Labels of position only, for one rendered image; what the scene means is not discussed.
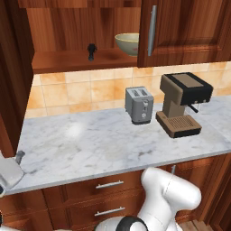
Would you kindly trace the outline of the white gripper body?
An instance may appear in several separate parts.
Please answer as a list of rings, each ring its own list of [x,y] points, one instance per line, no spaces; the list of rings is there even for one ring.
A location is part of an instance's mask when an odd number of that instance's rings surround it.
[[[0,189],[11,189],[23,177],[23,170],[14,158],[0,157]]]

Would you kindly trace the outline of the brown black coffee machine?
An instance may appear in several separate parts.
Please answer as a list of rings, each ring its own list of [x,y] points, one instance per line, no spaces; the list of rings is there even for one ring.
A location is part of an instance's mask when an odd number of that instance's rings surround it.
[[[160,90],[165,94],[162,111],[156,120],[170,138],[197,135],[201,125],[191,116],[185,115],[188,106],[198,112],[193,104],[208,103],[213,87],[191,72],[163,74]]]

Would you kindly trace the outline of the wooden base cabinet door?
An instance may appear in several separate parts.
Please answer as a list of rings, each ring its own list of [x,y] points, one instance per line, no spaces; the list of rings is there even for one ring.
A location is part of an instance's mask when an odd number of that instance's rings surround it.
[[[175,163],[175,175],[196,185],[201,191],[201,202],[193,210],[181,210],[176,215],[178,223],[193,219],[207,221],[211,214],[212,204],[222,179],[230,167],[231,153],[208,158]]]
[[[45,199],[40,190],[0,198],[3,225],[21,231],[53,231]]]

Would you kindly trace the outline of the open wooden cabinet door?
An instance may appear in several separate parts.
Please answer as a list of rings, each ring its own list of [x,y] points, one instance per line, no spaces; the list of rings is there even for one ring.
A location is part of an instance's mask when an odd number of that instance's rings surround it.
[[[0,0],[0,151],[14,157],[31,91],[34,48],[26,10]]]

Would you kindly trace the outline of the closed wooden cabinet door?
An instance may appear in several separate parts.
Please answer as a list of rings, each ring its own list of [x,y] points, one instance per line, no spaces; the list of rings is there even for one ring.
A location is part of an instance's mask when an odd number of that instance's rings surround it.
[[[148,36],[157,5],[152,56]],[[142,0],[138,67],[231,61],[231,0]]]

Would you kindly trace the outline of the wooden drawer front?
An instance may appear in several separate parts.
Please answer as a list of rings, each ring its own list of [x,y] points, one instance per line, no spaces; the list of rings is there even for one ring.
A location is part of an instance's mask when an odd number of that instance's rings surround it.
[[[63,192],[67,199],[83,199],[100,194],[116,193],[121,190],[141,188],[142,171],[129,171],[127,173],[106,176],[93,180],[84,180],[63,186]],[[105,189],[96,189],[98,184],[105,184],[122,180],[124,184]]]
[[[140,189],[118,193],[105,198],[79,203],[69,208],[73,224],[77,227],[93,225],[109,217],[131,216],[139,212],[144,201],[144,192]],[[124,207],[125,210],[95,217],[98,211]]]

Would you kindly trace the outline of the silver toaster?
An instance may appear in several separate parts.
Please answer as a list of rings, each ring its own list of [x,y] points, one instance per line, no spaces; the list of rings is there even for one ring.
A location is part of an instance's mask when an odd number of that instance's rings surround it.
[[[146,87],[125,89],[125,111],[134,125],[149,124],[152,120],[153,96]]]

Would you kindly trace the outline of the wooden wall cabinet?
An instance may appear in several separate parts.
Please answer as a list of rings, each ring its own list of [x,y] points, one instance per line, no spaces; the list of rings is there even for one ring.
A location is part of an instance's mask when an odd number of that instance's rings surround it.
[[[115,36],[138,32],[142,0],[18,0],[26,10],[36,74],[135,67]],[[94,60],[88,45],[94,43]]]

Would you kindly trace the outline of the pale green bowl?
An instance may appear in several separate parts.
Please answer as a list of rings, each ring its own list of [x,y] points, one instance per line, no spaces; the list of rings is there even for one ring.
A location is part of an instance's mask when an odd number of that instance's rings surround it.
[[[136,57],[138,55],[139,34],[120,33],[115,36],[115,42],[119,49],[127,55]]]

